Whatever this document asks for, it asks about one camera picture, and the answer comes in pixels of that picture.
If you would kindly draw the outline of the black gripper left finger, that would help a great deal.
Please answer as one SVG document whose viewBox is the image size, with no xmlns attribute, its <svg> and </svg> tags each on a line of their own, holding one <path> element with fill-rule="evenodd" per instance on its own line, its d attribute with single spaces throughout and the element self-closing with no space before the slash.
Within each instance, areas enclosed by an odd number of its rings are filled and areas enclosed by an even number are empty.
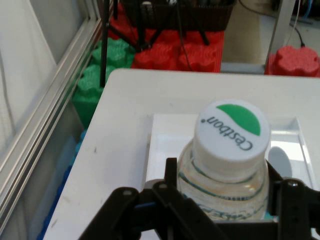
<svg viewBox="0 0 320 240">
<path fill-rule="evenodd" d="M 154 230 L 161 240 L 216 240 L 218 227 L 177 190 L 177 159 L 167 158 L 164 179 L 138 191 L 115 189 L 91 220 L 81 240 L 139 240 Z"/>
</svg>

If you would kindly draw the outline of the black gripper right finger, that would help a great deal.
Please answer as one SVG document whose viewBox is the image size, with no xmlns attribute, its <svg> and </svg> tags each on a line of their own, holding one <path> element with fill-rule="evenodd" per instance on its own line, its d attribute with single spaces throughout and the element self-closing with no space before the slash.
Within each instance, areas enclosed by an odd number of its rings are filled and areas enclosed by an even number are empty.
<svg viewBox="0 0 320 240">
<path fill-rule="evenodd" d="M 277 217 L 278 240 L 315 240 L 320 233 L 320 192 L 297 178 L 283 178 L 267 162 L 267 212 Z"/>
</svg>

